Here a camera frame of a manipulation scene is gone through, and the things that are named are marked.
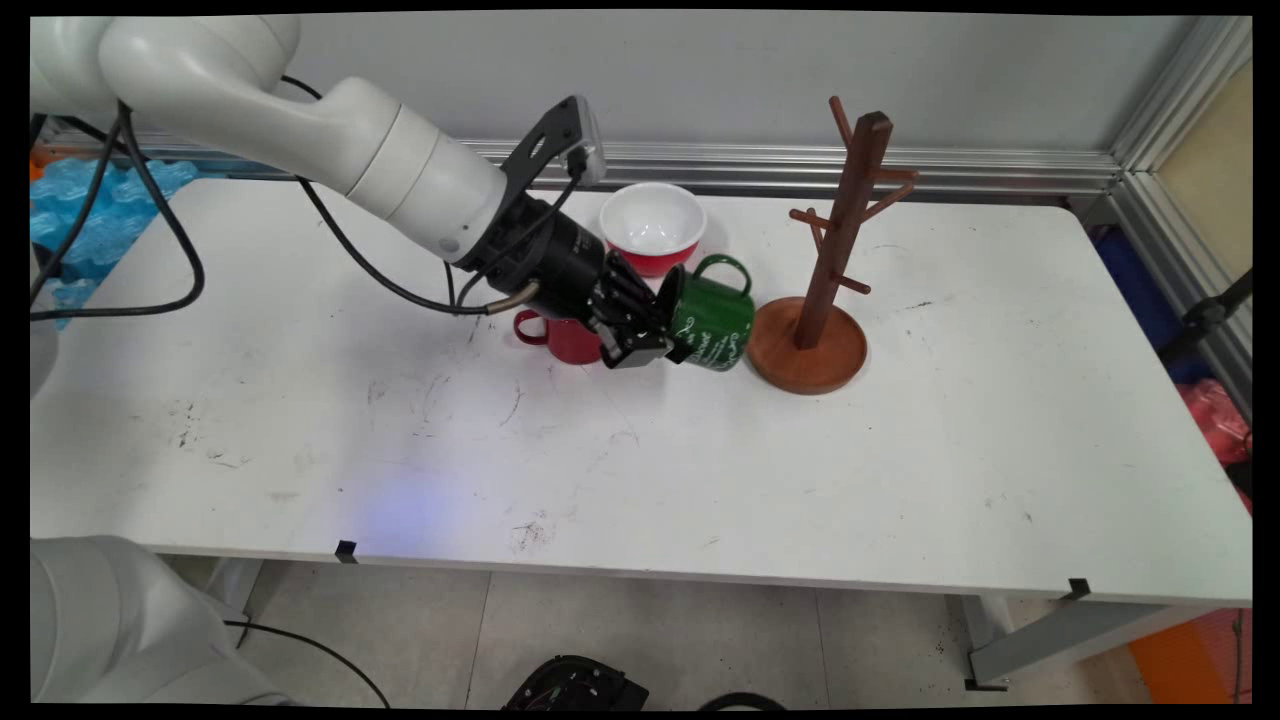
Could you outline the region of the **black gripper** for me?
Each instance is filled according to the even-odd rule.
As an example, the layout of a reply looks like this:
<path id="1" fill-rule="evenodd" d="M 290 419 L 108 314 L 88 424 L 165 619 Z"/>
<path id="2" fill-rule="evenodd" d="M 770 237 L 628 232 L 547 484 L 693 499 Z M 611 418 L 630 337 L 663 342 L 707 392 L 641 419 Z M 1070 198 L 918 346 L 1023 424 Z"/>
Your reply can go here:
<path id="1" fill-rule="evenodd" d="M 621 252 L 552 204 L 518 195 L 498 215 L 461 268 L 506 297 L 535 282 L 521 301 L 553 318 L 591 324 L 609 369 L 667 357 L 686 270 L 675 265 L 653 290 Z"/>

